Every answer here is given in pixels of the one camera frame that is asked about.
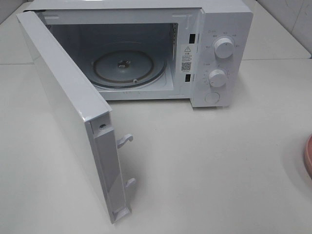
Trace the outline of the pink round plate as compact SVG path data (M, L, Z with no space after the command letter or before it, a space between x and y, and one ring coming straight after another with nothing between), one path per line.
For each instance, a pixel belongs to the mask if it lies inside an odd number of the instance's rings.
M310 135L306 141L304 148L304 165L310 178L312 177L312 136Z

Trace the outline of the round white door button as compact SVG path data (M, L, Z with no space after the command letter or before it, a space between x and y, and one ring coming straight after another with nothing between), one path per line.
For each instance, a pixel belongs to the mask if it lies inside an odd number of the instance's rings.
M205 96L205 101L209 104L217 104L220 100L220 94L218 92L210 92Z

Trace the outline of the glass microwave turntable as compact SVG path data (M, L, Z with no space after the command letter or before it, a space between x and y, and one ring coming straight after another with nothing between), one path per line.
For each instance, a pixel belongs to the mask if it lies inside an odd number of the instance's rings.
M167 66L157 48L138 42L104 46L91 59L90 81L102 88L127 89L157 80Z

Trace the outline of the white timer knob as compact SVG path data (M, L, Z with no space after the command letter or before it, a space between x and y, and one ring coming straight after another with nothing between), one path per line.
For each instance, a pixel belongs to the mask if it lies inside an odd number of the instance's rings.
M212 87L218 88L226 84L227 76L223 70L215 69L209 73L208 80Z

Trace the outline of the white microwave oven body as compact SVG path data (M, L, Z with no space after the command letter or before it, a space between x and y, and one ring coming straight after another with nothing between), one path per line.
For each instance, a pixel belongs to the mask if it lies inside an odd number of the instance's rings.
M105 100L188 99L193 107L231 104L253 19L241 0L35 0L27 11L39 16L89 81L91 59L111 43L138 42L166 56L164 73L143 86L107 89L90 81ZM234 41L225 59L214 52L223 36ZM218 88L208 80L215 69L227 76ZM205 101L210 92L220 94L217 104Z

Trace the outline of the upper white power knob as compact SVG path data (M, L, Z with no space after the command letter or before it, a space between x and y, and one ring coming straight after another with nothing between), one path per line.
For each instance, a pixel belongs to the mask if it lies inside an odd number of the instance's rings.
M234 41L229 36L219 37L214 42L214 53L220 59L226 59L234 53Z

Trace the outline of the white microwave door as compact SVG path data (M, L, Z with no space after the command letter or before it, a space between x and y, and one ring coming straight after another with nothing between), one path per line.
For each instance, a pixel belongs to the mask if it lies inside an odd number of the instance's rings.
M136 180L123 180L118 149L133 136L116 139L111 107L39 16L27 11L17 19L58 125L110 222L116 223L131 211L126 189Z

